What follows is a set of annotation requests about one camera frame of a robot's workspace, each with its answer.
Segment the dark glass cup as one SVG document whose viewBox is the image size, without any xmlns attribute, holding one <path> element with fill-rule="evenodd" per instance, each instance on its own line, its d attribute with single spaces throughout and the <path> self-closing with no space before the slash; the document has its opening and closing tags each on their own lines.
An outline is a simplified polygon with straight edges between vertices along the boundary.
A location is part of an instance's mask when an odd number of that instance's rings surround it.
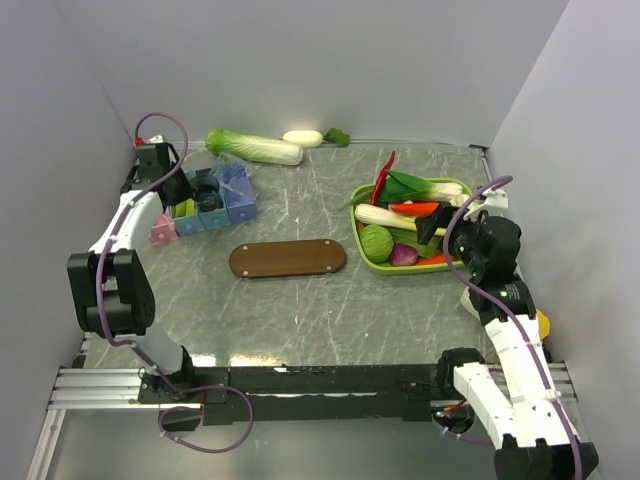
<svg viewBox="0 0 640 480">
<path fill-rule="evenodd" d="M 194 188 L 194 201 L 202 212 L 215 211 L 223 206 L 218 184 L 199 184 Z"/>
</svg>

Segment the clear textured plastic holder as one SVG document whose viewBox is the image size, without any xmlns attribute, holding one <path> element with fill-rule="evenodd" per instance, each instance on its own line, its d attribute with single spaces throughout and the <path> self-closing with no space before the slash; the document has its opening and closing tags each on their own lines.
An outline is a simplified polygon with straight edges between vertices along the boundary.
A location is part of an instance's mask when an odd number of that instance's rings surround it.
<svg viewBox="0 0 640 480">
<path fill-rule="evenodd" d="M 249 187 L 246 186 L 246 162 L 228 152 L 215 156 L 214 176 L 219 184 L 240 196 L 249 195 Z"/>
</svg>

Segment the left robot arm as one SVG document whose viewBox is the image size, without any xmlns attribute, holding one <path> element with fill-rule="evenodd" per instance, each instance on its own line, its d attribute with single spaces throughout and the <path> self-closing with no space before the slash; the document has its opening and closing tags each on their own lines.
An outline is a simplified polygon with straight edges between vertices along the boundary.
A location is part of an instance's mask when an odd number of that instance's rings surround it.
<svg viewBox="0 0 640 480">
<path fill-rule="evenodd" d="M 80 328 L 129 348 L 144 363 L 143 382 L 176 402 L 195 395 L 198 378 L 186 348 L 155 322 L 155 297 L 138 250 L 166 208 L 192 193 L 183 159 L 167 142 L 138 145 L 107 229 L 88 252 L 67 261 Z"/>
</svg>

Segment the yellow cabbage by arm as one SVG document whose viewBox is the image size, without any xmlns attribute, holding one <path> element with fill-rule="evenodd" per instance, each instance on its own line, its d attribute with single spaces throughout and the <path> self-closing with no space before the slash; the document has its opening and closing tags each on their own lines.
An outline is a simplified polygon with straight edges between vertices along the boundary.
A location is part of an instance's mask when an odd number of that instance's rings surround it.
<svg viewBox="0 0 640 480">
<path fill-rule="evenodd" d="M 480 320 L 479 313 L 477 312 L 477 310 L 472 305 L 472 302 L 471 302 L 471 299 L 470 299 L 470 292 L 469 292 L 468 288 L 465 288 L 463 290 L 463 292 L 461 294 L 461 297 L 460 297 L 460 304 L 476 320 Z M 536 315 L 537 315 L 537 319 L 538 319 L 540 339 L 544 340 L 551 333 L 551 322 L 550 322 L 549 318 L 546 315 L 544 315 L 543 312 L 541 310 L 539 310 L 539 309 L 536 310 Z"/>
</svg>

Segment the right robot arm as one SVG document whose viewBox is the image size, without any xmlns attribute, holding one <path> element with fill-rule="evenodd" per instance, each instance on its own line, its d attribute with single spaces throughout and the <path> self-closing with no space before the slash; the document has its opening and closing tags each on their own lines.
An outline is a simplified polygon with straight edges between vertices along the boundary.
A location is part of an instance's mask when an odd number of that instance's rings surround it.
<svg viewBox="0 0 640 480">
<path fill-rule="evenodd" d="M 598 466 L 591 442 L 580 439 L 561 404 L 546 361 L 535 305 L 516 272 L 520 227 L 481 212 L 476 217 L 449 205 L 415 221 L 419 243 L 439 228 L 447 261 L 468 272 L 473 309 L 498 355 L 507 389 L 500 390 L 473 349 L 444 352 L 436 375 L 448 398 L 463 396 L 485 427 L 494 447 L 500 479 L 586 479 Z"/>
</svg>

